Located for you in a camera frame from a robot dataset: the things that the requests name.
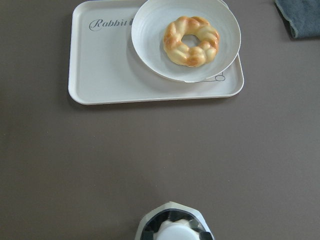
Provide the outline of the tea bottle white cap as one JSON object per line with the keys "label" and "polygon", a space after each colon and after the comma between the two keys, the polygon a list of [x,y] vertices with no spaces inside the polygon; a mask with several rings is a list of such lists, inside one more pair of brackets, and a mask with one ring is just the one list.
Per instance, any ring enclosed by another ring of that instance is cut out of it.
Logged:
{"label": "tea bottle white cap", "polygon": [[192,207],[169,201],[139,222],[135,240],[214,240],[203,215]]}

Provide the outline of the white rabbit tray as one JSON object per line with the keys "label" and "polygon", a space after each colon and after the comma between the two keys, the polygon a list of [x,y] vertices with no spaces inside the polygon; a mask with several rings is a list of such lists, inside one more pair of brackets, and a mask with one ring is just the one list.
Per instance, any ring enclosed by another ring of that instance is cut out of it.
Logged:
{"label": "white rabbit tray", "polygon": [[211,81],[181,82],[150,69],[132,42],[132,24],[147,0],[92,0],[72,14],[70,96],[83,105],[227,98],[244,85],[239,53]]}

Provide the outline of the white plate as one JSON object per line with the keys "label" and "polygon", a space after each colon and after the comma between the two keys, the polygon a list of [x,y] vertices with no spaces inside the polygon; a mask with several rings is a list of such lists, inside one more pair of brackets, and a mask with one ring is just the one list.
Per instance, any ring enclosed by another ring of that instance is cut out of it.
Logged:
{"label": "white plate", "polygon": [[[163,49],[165,29],[181,16],[205,18],[218,31],[219,51],[213,62],[187,67],[168,58]],[[233,63],[241,46],[238,21],[220,0],[148,0],[133,19],[131,38],[136,53],[151,70],[186,83],[211,81]]]}

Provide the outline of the grey folded cloth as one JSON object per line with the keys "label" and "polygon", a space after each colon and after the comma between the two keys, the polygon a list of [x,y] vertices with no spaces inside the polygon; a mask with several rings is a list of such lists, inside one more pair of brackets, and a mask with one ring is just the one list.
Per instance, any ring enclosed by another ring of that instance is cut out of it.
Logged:
{"label": "grey folded cloth", "polygon": [[294,39],[320,36],[319,0],[275,0],[274,2],[289,23]]}

